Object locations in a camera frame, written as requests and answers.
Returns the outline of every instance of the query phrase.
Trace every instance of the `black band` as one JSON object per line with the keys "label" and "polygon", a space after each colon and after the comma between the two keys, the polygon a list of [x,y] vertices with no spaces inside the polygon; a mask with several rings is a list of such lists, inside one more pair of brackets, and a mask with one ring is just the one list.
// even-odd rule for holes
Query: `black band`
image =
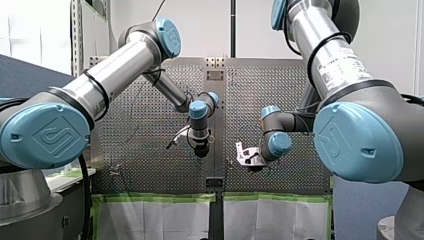
{"label": "black band", "polygon": [[82,74],[87,76],[88,79],[90,79],[90,81],[94,83],[100,89],[101,94],[103,96],[103,100],[105,101],[105,110],[103,111],[102,115],[95,120],[96,122],[100,121],[104,116],[106,116],[107,112],[109,111],[109,105],[110,105],[109,95],[107,94],[106,89],[102,86],[102,84],[100,84],[90,73],[88,73],[87,69],[84,70]]}
{"label": "black band", "polygon": [[344,36],[346,41],[350,44],[352,42],[352,36],[347,33],[347,32],[337,32],[334,33],[333,35],[330,35],[326,38],[324,38],[315,48],[314,50],[312,50],[311,52],[311,56],[309,57],[308,60],[308,65],[307,65],[307,71],[308,71],[308,79],[309,82],[311,83],[311,85],[315,87],[315,83],[314,80],[312,79],[312,64],[314,62],[314,59],[316,57],[316,55],[318,54],[319,50],[324,47],[327,43],[329,43],[331,40],[334,40],[336,37],[338,36]]}
{"label": "black band", "polygon": [[391,87],[391,88],[395,88],[393,86],[393,84],[387,82],[387,81],[383,81],[383,80],[369,80],[369,81],[365,81],[365,82],[359,82],[359,83],[355,83],[352,84],[350,86],[347,86],[345,88],[343,88],[342,90],[336,92],[335,94],[331,95],[329,98],[327,98],[324,103],[321,106],[321,109],[331,103],[336,102],[337,100],[339,100],[340,98],[352,93],[352,92],[356,92],[358,90],[364,89],[364,88],[369,88],[369,87]]}
{"label": "black band", "polygon": [[153,82],[152,87],[156,86],[156,83],[158,83],[158,82],[159,82],[159,80],[160,80],[160,76],[162,76],[162,70],[159,70],[159,71],[158,71],[158,75],[156,76],[156,79],[155,79],[155,81]]}
{"label": "black band", "polygon": [[271,132],[286,132],[286,131],[284,131],[284,129],[269,129],[269,130],[266,130],[263,134],[262,134],[262,136],[265,136],[265,135],[267,135],[268,133],[271,133]]}
{"label": "black band", "polygon": [[90,114],[87,112],[87,110],[74,98],[69,96],[68,94],[56,89],[56,88],[50,88],[47,93],[50,93],[52,95],[55,95],[56,97],[62,99],[63,101],[67,102],[70,106],[78,110],[82,115],[84,115],[85,119],[88,122],[88,125],[90,126],[90,130],[94,129],[94,121],[91,118]]}
{"label": "black band", "polygon": [[0,174],[21,172],[21,171],[25,171],[25,170],[27,170],[27,169],[23,169],[23,168],[20,168],[20,167],[10,165],[10,166],[0,167]]}

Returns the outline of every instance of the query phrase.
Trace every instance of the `robotic arm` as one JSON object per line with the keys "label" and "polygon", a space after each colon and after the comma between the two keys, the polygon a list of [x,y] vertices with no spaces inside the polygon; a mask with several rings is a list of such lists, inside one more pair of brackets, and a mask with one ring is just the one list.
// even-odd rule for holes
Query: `robotic arm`
{"label": "robotic arm", "polygon": [[358,21],[357,0],[275,0],[272,26],[297,43],[309,82],[297,111],[262,110],[262,146],[244,151],[238,143],[242,165],[266,166],[290,151],[287,132],[313,132],[320,159],[341,178],[424,179],[423,101],[367,71],[349,46]]}
{"label": "robotic arm", "polygon": [[[65,87],[51,87],[25,102],[1,105],[0,167],[51,169],[72,162],[86,147],[90,131],[106,115],[110,102],[140,74],[179,112],[189,112],[193,130],[201,126],[208,131],[203,115],[197,115],[198,108],[214,106],[216,94],[207,93],[192,103],[160,68],[181,50],[180,35],[171,20],[131,27],[119,44],[119,50]],[[207,113],[212,115],[214,108]]]}

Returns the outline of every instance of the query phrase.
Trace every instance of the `metal bracket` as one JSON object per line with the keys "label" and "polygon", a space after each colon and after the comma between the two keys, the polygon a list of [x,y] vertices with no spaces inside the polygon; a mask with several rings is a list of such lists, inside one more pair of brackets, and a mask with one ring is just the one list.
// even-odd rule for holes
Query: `metal bracket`
{"label": "metal bracket", "polygon": [[225,67],[225,58],[209,57],[206,58],[207,68],[223,68]]}
{"label": "metal bracket", "polygon": [[208,192],[222,192],[224,187],[223,177],[207,177],[206,178],[206,191]]}
{"label": "metal bracket", "polygon": [[108,56],[92,56],[90,57],[90,68],[96,66],[101,61],[105,60]]}
{"label": "metal bracket", "polygon": [[224,71],[207,71],[206,80],[224,81]]}

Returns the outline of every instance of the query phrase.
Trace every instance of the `wire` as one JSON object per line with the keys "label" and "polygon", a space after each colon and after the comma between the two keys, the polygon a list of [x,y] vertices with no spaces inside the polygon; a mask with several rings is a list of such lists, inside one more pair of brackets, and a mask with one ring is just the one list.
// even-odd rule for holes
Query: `wire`
{"label": "wire", "polygon": [[306,111],[306,110],[308,110],[308,109],[311,109],[311,108],[313,108],[313,107],[316,107],[316,106],[317,106],[317,105],[319,105],[320,103],[321,103],[321,101],[318,101],[318,102],[312,103],[311,105],[308,105],[308,106],[303,107],[303,108],[296,108],[296,111],[297,111],[297,112],[299,112],[299,111]]}
{"label": "wire", "polygon": [[3,110],[6,110],[10,107],[21,105],[22,103],[26,102],[28,98],[14,98],[7,100],[5,102],[0,103],[0,112]]}
{"label": "wire", "polygon": [[409,95],[409,94],[401,94],[401,96],[404,99],[408,99],[408,101],[407,101],[408,103],[418,104],[418,105],[424,107],[424,101],[421,98],[419,98],[419,97],[412,96],[412,95]]}
{"label": "wire", "polygon": [[156,69],[156,70],[153,70],[153,71],[147,71],[147,72],[145,72],[145,73],[143,73],[143,74],[152,74],[152,73],[159,73],[157,76],[156,76],[156,79],[155,79],[155,81],[152,83],[152,87],[154,87],[155,85],[156,85],[156,83],[158,83],[159,82],[159,80],[160,80],[160,77],[162,76],[162,72],[165,72],[166,70],[164,69],[164,68],[161,68],[161,67],[159,67],[158,69]]}
{"label": "wire", "polygon": [[311,83],[312,87],[314,87],[315,89],[316,89],[315,83],[314,83],[314,80],[312,78],[312,64],[315,60],[315,57],[322,47],[327,45],[327,43],[329,43],[330,41],[336,39],[336,37],[338,37],[338,36],[345,37],[346,41],[349,44],[352,42],[352,36],[349,33],[347,33],[347,32],[337,32],[337,33],[334,33],[334,34],[324,38],[323,40],[321,40],[321,42],[314,48],[314,50],[312,50],[311,55],[309,56],[306,70],[307,70],[307,73],[308,73],[309,83]]}
{"label": "wire", "polygon": [[90,231],[90,212],[91,212],[91,193],[90,193],[90,179],[88,177],[87,165],[83,154],[78,157],[81,166],[82,182],[84,187],[84,225],[82,228],[81,239],[88,239]]}
{"label": "wire", "polygon": [[187,136],[188,136],[188,130],[190,129],[189,126],[185,126],[183,129],[181,129],[180,131],[178,131],[171,139],[171,141],[169,142],[168,146],[166,146],[166,149],[171,148],[172,144],[175,142],[174,139],[176,137],[178,137],[178,135],[180,135],[181,133],[183,133],[184,131],[187,131]]}
{"label": "wire", "polygon": [[162,9],[163,4],[165,3],[166,0],[163,0],[162,3],[159,5],[158,10],[156,11],[156,14],[153,16],[152,22],[156,19],[156,17],[158,16],[160,10]]}
{"label": "wire", "polygon": [[296,55],[301,56],[302,54],[294,49],[294,47],[291,45],[291,42],[289,40],[289,34],[288,34],[288,21],[289,21],[289,4],[286,3],[285,9],[284,9],[284,38],[286,40],[287,46],[290,48],[290,50],[295,53]]}

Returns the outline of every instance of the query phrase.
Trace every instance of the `black cable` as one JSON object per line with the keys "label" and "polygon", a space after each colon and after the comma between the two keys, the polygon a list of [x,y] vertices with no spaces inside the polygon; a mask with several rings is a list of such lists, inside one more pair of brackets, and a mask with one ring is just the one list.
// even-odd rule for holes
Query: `black cable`
{"label": "black cable", "polygon": [[159,82],[160,77],[162,76],[162,72],[165,72],[165,69],[163,69],[163,68],[158,68],[158,69],[156,69],[156,70],[148,71],[148,72],[145,72],[145,73],[143,73],[143,74],[159,73],[159,74],[156,76],[155,81],[152,83],[152,87],[154,87],[154,86],[156,85],[156,83],[158,83],[158,82]]}
{"label": "black cable", "polygon": [[309,57],[308,60],[308,65],[307,65],[307,72],[308,72],[308,79],[309,82],[311,83],[311,85],[315,87],[315,83],[314,80],[312,78],[312,63],[314,62],[314,59],[316,57],[316,55],[318,54],[319,50],[321,50],[322,47],[324,47],[327,43],[329,43],[331,40],[334,40],[336,37],[338,36],[344,36],[346,38],[346,41],[350,44],[352,42],[352,36],[347,33],[347,32],[337,32],[334,33],[326,38],[324,38],[315,48],[314,50],[312,50],[311,52],[311,56]]}
{"label": "black cable", "polygon": [[14,98],[0,103],[0,112],[6,110],[7,108],[21,105],[26,102],[28,98]]}
{"label": "black cable", "polygon": [[94,83],[100,89],[103,96],[103,100],[105,101],[105,110],[103,111],[102,115],[95,120],[96,122],[98,122],[102,120],[102,118],[106,116],[107,112],[109,111],[109,106],[110,106],[109,95],[107,94],[106,89],[102,86],[102,84],[100,84],[90,73],[88,73],[88,69],[84,70],[82,74],[87,76],[88,79],[90,79],[90,81]]}
{"label": "black cable", "polygon": [[294,47],[291,45],[291,42],[289,40],[288,24],[287,24],[288,21],[289,21],[289,4],[288,3],[286,3],[286,6],[284,8],[284,12],[285,13],[284,13],[284,20],[283,20],[283,22],[284,22],[284,38],[286,40],[286,44],[287,44],[287,46],[290,48],[290,50],[293,53],[295,53],[296,55],[301,56],[302,54],[299,51],[297,51],[296,49],[294,49]]}
{"label": "black cable", "polygon": [[269,130],[266,130],[264,133],[262,133],[262,136],[265,136],[270,132],[286,132],[286,131],[284,131],[284,129],[282,129],[282,128],[281,129],[269,129]]}
{"label": "black cable", "polygon": [[90,231],[90,212],[91,212],[91,192],[90,179],[88,177],[87,165],[83,154],[78,157],[81,166],[82,182],[84,187],[84,225],[82,228],[81,239],[87,240]]}
{"label": "black cable", "polygon": [[416,97],[416,96],[413,96],[413,95],[409,95],[409,94],[401,94],[401,96],[404,99],[408,99],[408,101],[407,101],[408,103],[418,104],[418,105],[424,107],[424,101],[421,98],[419,98],[419,97]]}
{"label": "black cable", "polygon": [[156,19],[156,17],[158,16],[160,10],[162,9],[163,4],[165,3],[166,0],[163,0],[162,3],[159,5],[158,10],[156,11],[156,14],[153,16],[152,22]]}

